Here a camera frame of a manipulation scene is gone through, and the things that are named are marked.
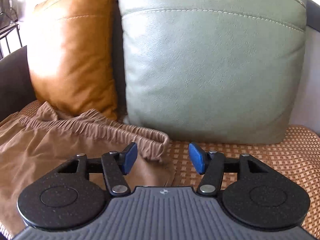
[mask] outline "metal pin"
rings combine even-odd
[[[216,190],[216,187],[213,185],[205,184],[200,187],[202,193],[212,193]]]
[[[128,188],[125,185],[116,185],[112,188],[112,191],[114,193],[125,193],[128,190]]]

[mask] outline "gray-green leather pillow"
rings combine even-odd
[[[304,56],[305,0],[119,0],[131,124],[172,139],[283,139]]]

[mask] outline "logo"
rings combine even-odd
[[[160,193],[165,195],[165,194],[168,194],[169,191],[164,188],[164,189],[160,190]]]

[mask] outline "leather cushion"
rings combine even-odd
[[[305,0],[119,0],[131,124],[175,140],[284,138]]]
[[[36,6],[28,63],[41,102],[71,115],[95,108],[116,119],[113,4],[114,0],[47,0]]]

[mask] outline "woven mat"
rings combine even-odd
[[[34,101],[20,114],[34,116],[40,106],[38,101]],[[188,145],[189,142],[172,141],[168,149],[176,169],[173,185],[196,188],[201,176],[190,162]],[[303,187],[310,196],[311,206],[302,226],[320,238],[320,138],[315,133],[305,127],[291,126],[286,131],[284,141],[279,144],[250,146],[199,143],[199,146],[206,151],[223,152],[229,158],[249,153]],[[235,173],[226,173],[222,188],[236,180]]]

